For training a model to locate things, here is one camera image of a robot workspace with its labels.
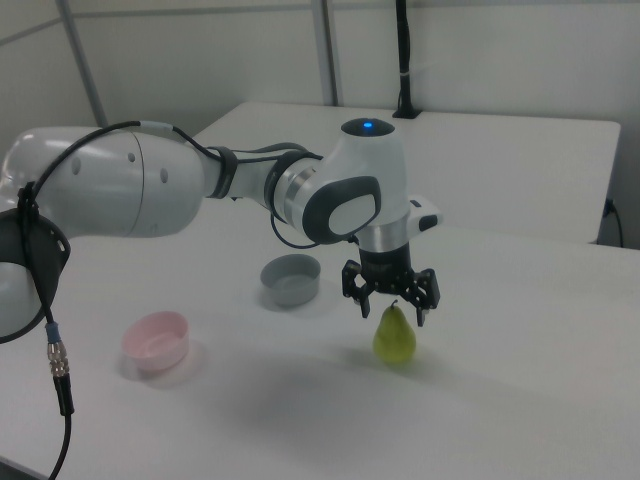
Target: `wall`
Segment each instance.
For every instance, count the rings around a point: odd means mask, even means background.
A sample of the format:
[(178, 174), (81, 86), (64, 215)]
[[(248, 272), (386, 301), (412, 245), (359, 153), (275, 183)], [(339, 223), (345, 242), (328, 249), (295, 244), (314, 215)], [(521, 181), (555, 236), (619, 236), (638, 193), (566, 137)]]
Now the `wall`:
[(0, 0), (0, 152), (32, 127), (95, 125), (55, 2)]
[[(394, 108), (394, 2), (333, 4), (342, 104)], [(622, 124), (610, 196), (640, 248), (640, 4), (434, 0), (408, 16), (416, 106)], [(613, 216), (601, 242), (618, 244)]]
[(246, 100), (325, 103), (311, 2), (70, 2), (109, 122), (193, 134)]

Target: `table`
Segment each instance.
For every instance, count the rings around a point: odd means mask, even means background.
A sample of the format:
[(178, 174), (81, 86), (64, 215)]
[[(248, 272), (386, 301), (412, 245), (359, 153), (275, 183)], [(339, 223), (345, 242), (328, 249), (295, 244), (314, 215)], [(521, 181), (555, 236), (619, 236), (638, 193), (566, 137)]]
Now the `table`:
[(447, 225), (577, 243), (595, 242), (620, 125), (613, 122), (245, 103), (197, 138), (232, 148), (295, 141), (321, 155), (340, 126), (377, 117), (405, 148), (409, 191), (445, 212)]
[[(207, 200), (171, 237), (72, 240), (54, 302), (77, 410), (61, 478), (637, 477), (638, 252), (439, 226), (412, 242), (442, 300), (404, 368), (371, 352), (391, 297), (363, 320), (341, 295), (355, 247), (313, 250), (320, 294), (281, 310), (258, 277), (289, 252), (247, 200)], [(164, 309), (189, 319), (191, 350), (143, 375), (119, 342)], [(0, 347), (0, 455), (43, 473), (63, 433), (45, 343), (39, 327)]]

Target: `pear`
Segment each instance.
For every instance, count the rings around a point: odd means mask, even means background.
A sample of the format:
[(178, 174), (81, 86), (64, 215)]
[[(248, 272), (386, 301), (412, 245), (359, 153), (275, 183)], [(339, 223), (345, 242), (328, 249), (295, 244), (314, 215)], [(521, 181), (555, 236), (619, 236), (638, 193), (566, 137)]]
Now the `pear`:
[(416, 351), (416, 334), (396, 302), (382, 314), (373, 337), (373, 352), (385, 363), (407, 362)]

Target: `black cable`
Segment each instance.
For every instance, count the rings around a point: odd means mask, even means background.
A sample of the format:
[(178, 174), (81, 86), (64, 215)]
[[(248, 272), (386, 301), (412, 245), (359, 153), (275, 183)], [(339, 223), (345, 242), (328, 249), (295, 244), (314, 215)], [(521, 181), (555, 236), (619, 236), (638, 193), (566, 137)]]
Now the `black cable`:
[(73, 152), (75, 152), (76, 150), (78, 150), (80, 147), (86, 145), (87, 143), (95, 140), (98, 137), (101, 137), (109, 132), (112, 132), (113, 130), (120, 130), (122, 128), (127, 128), (127, 127), (139, 127), (140, 126), (140, 122), (139, 121), (132, 121), (132, 122), (122, 122), (122, 123), (115, 123), (113, 125), (109, 125), (108, 127), (104, 127), (104, 128), (100, 128), (98, 130), (95, 130), (91, 133), (89, 133), (88, 135), (85, 135), (84, 137), (82, 137), (80, 140), (77, 140), (75, 143), (72, 143), (71, 145), (69, 145), (60, 155), (58, 155), (58, 157), (49, 164), (49, 166), (47, 167), (47, 169), (44, 171), (44, 173), (40, 176), (40, 178), (38, 179), (38, 181), (36, 182), (35, 187), (33, 187), (33, 196), (32, 199), (35, 201), (36, 197), (38, 196), (38, 193), (40, 193), (40, 189), (42, 188), (42, 186), (44, 185), (44, 182), (47, 181), (47, 179), (49, 178), (49, 176), (53, 173), (53, 171), (58, 168), (58, 166), (69, 156), (71, 155)]
[(211, 153), (209, 150), (204, 148), (202, 145), (200, 145), (198, 142), (196, 142), (193, 138), (191, 138), (189, 135), (184, 133), (184, 131), (182, 131), (178, 127), (174, 126), (173, 127), (173, 131), (176, 132), (178, 135), (180, 135), (182, 138), (184, 138), (191, 145), (193, 145), (193, 147), (196, 150), (198, 150), (200, 153), (202, 153), (203, 155), (205, 155), (205, 156), (207, 156), (209, 158), (213, 158), (214, 160), (222, 161), (222, 158), (220, 158), (218, 155), (216, 155), (214, 153)]
[(287, 247), (295, 248), (297, 250), (307, 250), (319, 245), (318, 243), (310, 243), (309, 245), (295, 245), (288, 240), (285, 240), (285, 238), (280, 234), (278, 228), (276, 227), (276, 217), (273, 214), (271, 214), (271, 228), (273, 229), (273, 233), (276, 234), (276, 237), (278, 237), (278, 240), (284, 243)]
[(622, 220), (620, 220), (620, 214), (618, 213), (618, 209), (615, 205), (611, 206), (611, 213), (616, 216), (616, 221), (618, 222), (618, 238), (620, 238), (620, 248), (624, 248), (624, 238), (622, 237)]
[(60, 469), (62, 468), (62, 464), (64, 463), (64, 459), (67, 456), (67, 451), (69, 450), (69, 443), (71, 441), (71, 415), (66, 415), (64, 417), (64, 439), (62, 440), (62, 448), (60, 449), (60, 455), (58, 455), (58, 461), (56, 462), (56, 466), (53, 467), (53, 471), (51, 475), (49, 475), (49, 480), (55, 480), (60, 473)]
[[(207, 149), (212, 148), (212, 149), (217, 149), (218, 147), (207, 147)], [(248, 152), (246, 150), (231, 150), (232, 152), (241, 152), (241, 153), (253, 153), (253, 152)], [(258, 158), (248, 158), (248, 159), (244, 159), (244, 160), (238, 160), (238, 164), (239, 165), (244, 165), (247, 163), (261, 163), (261, 162), (271, 162), (273, 160), (278, 160), (281, 157), (281, 155), (273, 155), (271, 157), (258, 157)]]

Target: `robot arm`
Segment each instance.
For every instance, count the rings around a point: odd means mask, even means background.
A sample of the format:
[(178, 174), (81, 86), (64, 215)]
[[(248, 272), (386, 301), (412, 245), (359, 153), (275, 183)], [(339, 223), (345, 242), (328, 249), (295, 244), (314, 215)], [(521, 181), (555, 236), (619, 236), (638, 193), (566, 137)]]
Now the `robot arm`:
[[(142, 126), (172, 128), (154, 122)], [(0, 210), (7, 211), (0, 213), (0, 343), (16, 338), (10, 333), (17, 326), (28, 326), (20, 330), (26, 333), (42, 318), (41, 299), (16, 240), (18, 193), (53, 158), (92, 131), (31, 130), (18, 138), (4, 159)], [(347, 263), (343, 293), (361, 305), (363, 316), (368, 315), (367, 297), (373, 291), (401, 295), (413, 303), (419, 324), (422, 312), (435, 308), (435, 276), (425, 283), (423, 274), (413, 272), (409, 240), (438, 223), (440, 216), (425, 200), (408, 198), (402, 145), (393, 126), (374, 119), (347, 122), (336, 148), (324, 159), (294, 144), (254, 152), (211, 148), (213, 154), (159, 136), (116, 130), (66, 158), (37, 199), (42, 221), (32, 243), (47, 272), (45, 301), (52, 302), (69, 254), (65, 236), (169, 235), (193, 220), (203, 198), (229, 196), (255, 200), (318, 244), (355, 236), (362, 267)], [(365, 281), (360, 288), (357, 275)]]

